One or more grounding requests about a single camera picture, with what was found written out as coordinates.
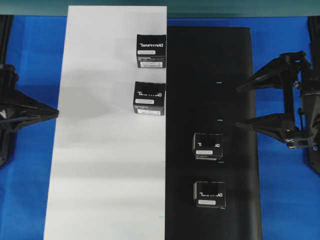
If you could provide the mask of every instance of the box label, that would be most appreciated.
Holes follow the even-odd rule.
[[[196,156],[195,159],[196,160],[212,160],[212,161],[217,160],[217,158],[214,158],[214,157],[203,157],[203,156]]]
[[[155,55],[155,50],[138,50],[138,55]]]
[[[153,99],[139,99],[137,98],[135,100],[136,104],[155,104],[155,100]]]
[[[198,155],[213,155],[214,152],[212,150],[196,150],[195,154],[198,154]]]
[[[138,109],[138,114],[161,115],[160,111]]]
[[[139,61],[149,61],[149,60],[151,60],[151,57],[141,57],[141,56],[139,56],[138,60]]]
[[[202,204],[202,205],[216,205],[216,201],[215,200],[199,200],[198,204]]]
[[[140,66],[141,68],[162,68],[163,64],[161,61],[156,61],[156,62],[141,61]]]

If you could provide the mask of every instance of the black box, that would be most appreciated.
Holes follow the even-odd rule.
[[[223,157],[223,135],[195,133],[192,150],[196,160],[212,160],[221,163]]]
[[[166,41],[166,35],[137,35],[136,60],[138,68],[165,68]]]
[[[165,114],[166,84],[136,81],[133,109],[136,114]]]
[[[221,181],[196,181],[193,184],[193,200],[197,207],[225,209],[225,183]]]

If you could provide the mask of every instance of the blue surface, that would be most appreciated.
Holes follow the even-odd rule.
[[[310,56],[306,17],[169,19],[168,25],[251,28],[254,71],[281,53]],[[20,75],[17,88],[53,107],[65,29],[65,17],[16,16],[7,52]],[[282,92],[256,91],[256,106],[257,116],[283,112]],[[1,240],[43,239],[54,130],[50,120],[19,131],[10,163],[0,168]],[[258,134],[258,156],[263,238],[319,240],[320,177],[304,165],[306,153]]]

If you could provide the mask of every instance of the black panel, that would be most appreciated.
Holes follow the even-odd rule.
[[[257,135],[235,125],[256,116],[248,28],[168,27],[166,240],[262,238]],[[223,134],[223,160],[195,160],[194,133]],[[196,207],[196,181],[225,182],[226,209]]]

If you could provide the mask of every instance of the dynamixel logo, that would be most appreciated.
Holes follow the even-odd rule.
[[[203,192],[199,192],[201,197],[223,197],[224,195],[220,192],[217,195],[205,195]]]
[[[159,92],[158,94],[143,94],[142,91],[137,91],[139,96],[150,96],[150,97],[162,97],[162,93]]]
[[[164,47],[163,43],[158,43],[158,44],[144,44],[144,43],[139,43],[141,45],[141,47]]]
[[[202,147],[202,142],[197,142],[197,144],[199,145],[199,147]],[[220,148],[220,143],[215,144],[214,147]]]

